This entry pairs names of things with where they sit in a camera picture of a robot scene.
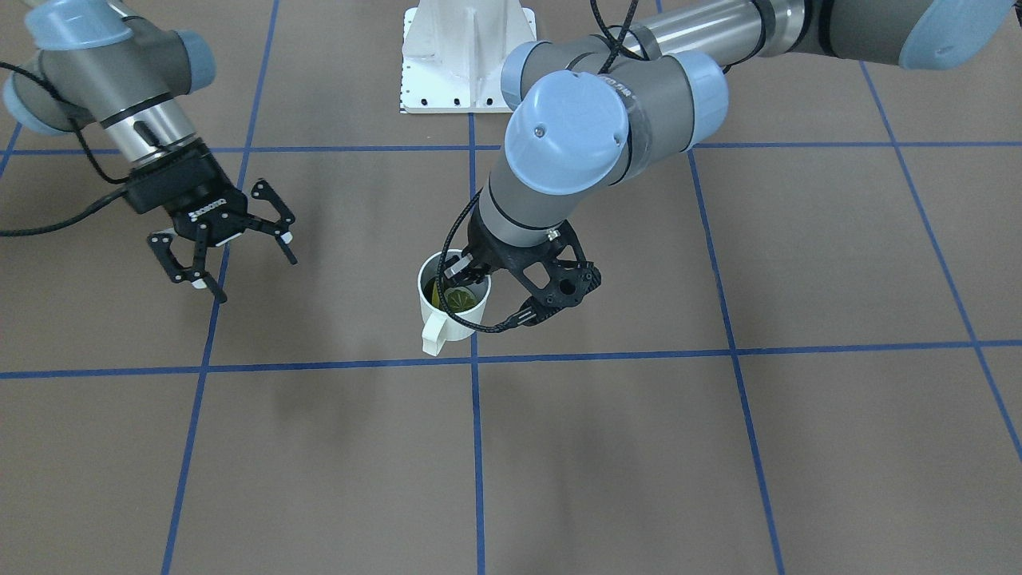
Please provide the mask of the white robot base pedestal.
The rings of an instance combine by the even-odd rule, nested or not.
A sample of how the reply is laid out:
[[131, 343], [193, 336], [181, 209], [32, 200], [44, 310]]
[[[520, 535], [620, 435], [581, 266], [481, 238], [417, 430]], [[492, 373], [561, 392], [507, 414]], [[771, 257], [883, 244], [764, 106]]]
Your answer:
[[518, 1], [420, 1], [402, 23], [401, 113], [509, 112], [501, 68], [537, 39], [532, 10]]

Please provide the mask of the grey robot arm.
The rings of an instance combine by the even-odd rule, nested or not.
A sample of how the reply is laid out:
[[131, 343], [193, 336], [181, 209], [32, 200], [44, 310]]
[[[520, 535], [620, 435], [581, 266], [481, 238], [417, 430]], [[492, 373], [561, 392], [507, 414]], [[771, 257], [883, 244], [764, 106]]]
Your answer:
[[501, 157], [426, 269], [427, 304], [455, 317], [462, 292], [505, 270], [529, 292], [491, 332], [543, 323], [601, 284], [568, 218], [585, 197], [687, 152], [729, 113], [727, 71], [757, 56], [814, 54], [943, 70], [967, 62], [1018, 1], [702, 1], [570, 43], [508, 55], [513, 110]]
[[2, 87], [8, 113], [43, 134], [98, 124], [131, 164], [114, 192], [94, 201], [92, 215], [118, 199], [144, 214], [162, 208], [171, 225], [147, 244], [175, 284], [225, 292], [207, 269], [212, 247], [252, 230], [273, 237], [286, 259], [295, 214], [266, 182], [241, 192], [176, 102], [216, 76], [208, 43], [193, 30], [162, 30], [121, 1], [30, 3], [26, 28], [37, 51]]

